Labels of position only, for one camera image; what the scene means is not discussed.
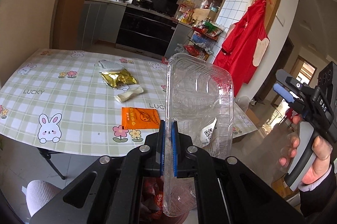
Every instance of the metal screw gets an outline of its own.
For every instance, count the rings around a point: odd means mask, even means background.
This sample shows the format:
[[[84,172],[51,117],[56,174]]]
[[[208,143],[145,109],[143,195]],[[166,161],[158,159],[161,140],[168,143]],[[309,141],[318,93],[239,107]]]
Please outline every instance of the metal screw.
[[[141,151],[141,152],[147,152],[147,151],[149,151],[150,150],[150,146],[148,146],[148,145],[142,145],[142,146],[140,146],[139,147],[139,150]]]
[[[107,163],[110,162],[110,157],[107,156],[107,155],[104,155],[104,156],[100,157],[99,162],[101,164],[107,164]]]
[[[235,165],[238,162],[238,160],[234,157],[230,157],[230,158],[227,158],[227,162],[228,164]]]
[[[189,153],[195,153],[196,151],[198,151],[198,148],[195,147],[195,146],[189,146],[189,147],[187,148],[187,151],[188,151]]]

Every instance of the black oven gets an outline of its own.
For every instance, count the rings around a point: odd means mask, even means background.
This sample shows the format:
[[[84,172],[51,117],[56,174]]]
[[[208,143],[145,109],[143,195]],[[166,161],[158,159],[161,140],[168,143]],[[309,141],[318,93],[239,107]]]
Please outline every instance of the black oven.
[[[126,7],[117,44],[164,56],[178,22],[154,11]]]

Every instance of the white label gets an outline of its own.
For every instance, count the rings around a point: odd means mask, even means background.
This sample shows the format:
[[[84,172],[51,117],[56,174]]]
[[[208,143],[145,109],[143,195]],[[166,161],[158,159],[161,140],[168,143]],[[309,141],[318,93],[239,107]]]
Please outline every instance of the white label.
[[[220,141],[219,138],[215,138],[209,145],[203,147],[212,157],[217,157],[220,154]]]
[[[214,121],[211,124],[207,125],[199,133],[199,137],[200,137],[200,140],[202,142],[202,147],[205,147],[210,143],[211,138],[212,138],[212,134],[213,134],[213,131],[214,131],[214,128],[215,128],[215,123],[216,123],[216,118],[214,119]]]

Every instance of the orange packet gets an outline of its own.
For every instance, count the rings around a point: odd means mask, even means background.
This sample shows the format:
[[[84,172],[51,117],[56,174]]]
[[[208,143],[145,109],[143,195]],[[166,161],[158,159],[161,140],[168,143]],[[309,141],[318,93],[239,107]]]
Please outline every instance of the orange packet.
[[[159,129],[160,118],[156,109],[122,107],[124,129]]]

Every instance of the black metal table leg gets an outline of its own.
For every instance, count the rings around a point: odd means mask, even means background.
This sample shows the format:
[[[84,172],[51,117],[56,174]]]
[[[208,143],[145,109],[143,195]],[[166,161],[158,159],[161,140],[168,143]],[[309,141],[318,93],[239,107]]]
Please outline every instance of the black metal table leg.
[[[55,152],[55,151],[50,151],[46,150],[43,148],[37,148],[41,154],[41,156],[48,162],[48,164],[53,168],[53,170],[60,176],[62,180],[65,180],[65,176],[61,174],[61,172],[55,167],[53,162],[50,160],[52,157],[52,154],[55,153],[61,153],[61,152]]]

